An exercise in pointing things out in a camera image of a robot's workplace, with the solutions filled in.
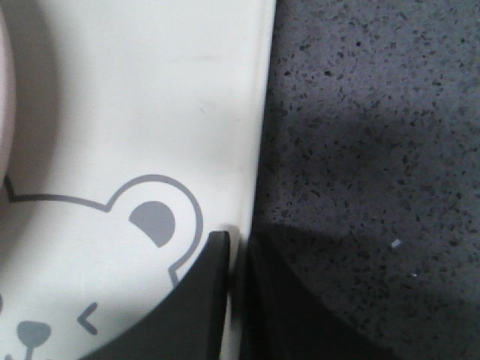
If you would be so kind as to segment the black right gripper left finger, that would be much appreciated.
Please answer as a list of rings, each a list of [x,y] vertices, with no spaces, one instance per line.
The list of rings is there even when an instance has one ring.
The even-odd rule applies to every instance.
[[[86,358],[219,359],[229,265],[229,233],[210,232],[178,286],[133,328]]]

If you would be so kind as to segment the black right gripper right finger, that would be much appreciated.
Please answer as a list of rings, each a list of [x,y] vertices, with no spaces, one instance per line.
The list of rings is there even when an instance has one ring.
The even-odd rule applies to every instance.
[[[307,288],[281,254],[292,240],[312,249],[331,239],[280,223],[253,223],[244,270],[240,359],[396,359],[336,316]]]

